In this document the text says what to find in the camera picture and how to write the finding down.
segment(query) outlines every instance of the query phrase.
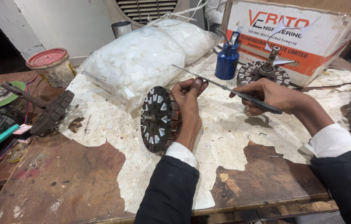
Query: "white plastic bag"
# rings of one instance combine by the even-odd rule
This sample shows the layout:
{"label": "white plastic bag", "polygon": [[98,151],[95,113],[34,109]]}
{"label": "white plastic bag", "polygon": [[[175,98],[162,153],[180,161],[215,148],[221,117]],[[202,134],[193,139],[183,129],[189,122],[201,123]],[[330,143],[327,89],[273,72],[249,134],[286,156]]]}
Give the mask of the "white plastic bag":
{"label": "white plastic bag", "polygon": [[93,52],[76,69],[113,94],[130,112],[155,86],[168,85],[185,65],[181,45],[161,28],[145,26]]}
{"label": "white plastic bag", "polygon": [[215,33],[205,31],[192,23],[182,23],[176,19],[152,21],[148,25],[162,28],[182,46],[186,55],[186,65],[195,63],[221,42],[221,38]]}

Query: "human hand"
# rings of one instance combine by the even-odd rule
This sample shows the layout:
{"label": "human hand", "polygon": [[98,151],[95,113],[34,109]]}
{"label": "human hand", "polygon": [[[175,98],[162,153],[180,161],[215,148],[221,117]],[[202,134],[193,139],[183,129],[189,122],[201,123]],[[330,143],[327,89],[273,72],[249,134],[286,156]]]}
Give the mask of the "human hand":
{"label": "human hand", "polygon": [[207,86],[207,81],[203,82],[203,79],[197,78],[178,82],[172,88],[178,103],[178,127],[174,141],[184,145],[190,151],[193,150],[196,137],[202,127],[197,98]]}
{"label": "human hand", "polygon": [[[256,82],[238,86],[233,90],[250,94],[287,114],[295,115],[312,136],[322,128],[334,123],[314,98],[302,92],[278,85],[268,79],[259,79]],[[256,107],[250,101],[242,100],[242,103],[249,107],[246,112],[246,115],[249,117],[266,112],[266,110]]]}

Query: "red lid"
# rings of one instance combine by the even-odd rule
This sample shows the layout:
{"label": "red lid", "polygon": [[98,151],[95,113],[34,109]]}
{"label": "red lid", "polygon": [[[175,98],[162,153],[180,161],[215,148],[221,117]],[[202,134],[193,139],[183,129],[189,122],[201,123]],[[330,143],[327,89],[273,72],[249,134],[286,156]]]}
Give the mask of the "red lid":
{"label": "red lid", "polygon": [[61,60],[65,57],[67,51],[63,48],[53,48],[48,49],[37,54],[34,54],[32,57],[28,58],[26,65],[29,67],[40,67],[52,64]]}

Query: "finger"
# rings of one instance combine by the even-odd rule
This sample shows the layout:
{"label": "finger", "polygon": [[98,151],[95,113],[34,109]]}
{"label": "finger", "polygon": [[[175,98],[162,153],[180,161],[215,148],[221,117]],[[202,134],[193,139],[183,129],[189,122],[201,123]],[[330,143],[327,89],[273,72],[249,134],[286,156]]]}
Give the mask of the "finger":
{"label": "finger", "polygon": [[203,91],[208,87],[208,81],[206,82],[203,82],[202,86],[201,86],[201,89],[199,90],[198,92],[198,96],[200,96],[200,94],[203,93]]}
{"label": "finger", "polygon": [[183,93],[186,93],[188,92],[189,88],[191,87],[191,85],[193,84],[193,81],[194,79],[187,79],[185,81],[182,81],[182,82],[177,82],[173,88],[172,88],[172,91],[180,91],[180,92],[183,92]]}
{"label": "finger", "polygon": [[188,95],[193,95],[194,97],[198,97],[198,92],[200,88],[202,87],[203,84],[203,79],[202,78],[196,78],[193,84],[191,85],[191,88],[189,89]]}
{"label": "finger", "polygon": [[256,106],[252,106],[251,108],[249,108],[249,110],[246,112],[246,115],[248,117],[252,117],[252,116],[258,116],[261,115],[263,113],[267,112],[266,110],[260,109]]}
{"label": "finger", "polygon": [[250,101],[248,101],[248,100],[242,100],[242,104],[245,105],[245,106],[248,106],[248,107],[254,106],[254,105],[252,104],[252,102],[250,102]]}
{"label": "finger", "polygon": [[[258,80],[258,81],[255,81],[253,83],[249,83],[249,84],[246,84],[243,86],[238,86],[238,87],[234,88],[233,90],[235,90],[236,92],[239,92],[239,93],[248,93],[251,91],[257,91],[257,90],[262,90],[262,89],[263,89],[262,82],[260,82],[260,80]],[[230,93],[229,97],[233,98],[235,95],[236,94],[234,94],[234,93]]]}

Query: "wrist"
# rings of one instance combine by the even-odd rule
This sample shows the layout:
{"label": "wrist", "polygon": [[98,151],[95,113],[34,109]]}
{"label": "wrist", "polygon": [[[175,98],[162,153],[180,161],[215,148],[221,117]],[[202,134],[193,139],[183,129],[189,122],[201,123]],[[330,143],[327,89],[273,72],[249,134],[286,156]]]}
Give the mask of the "wrist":
{"label": "wrist", "polygon": [[201,121],[199,117],[198,119],[193,119],[192,117],[188,117],[188,119],[183,119],[181,132],[177,137],[177,140],[175,140],[175,142],[184,145],[192,152],[200,128]]}
{"label": "wrist", "polygon": [[306,99],[297,103],[293,115],[300,120],[310,135],[314,136],[323,128],[334,124],[334,122],[314,98],[306,96]]}

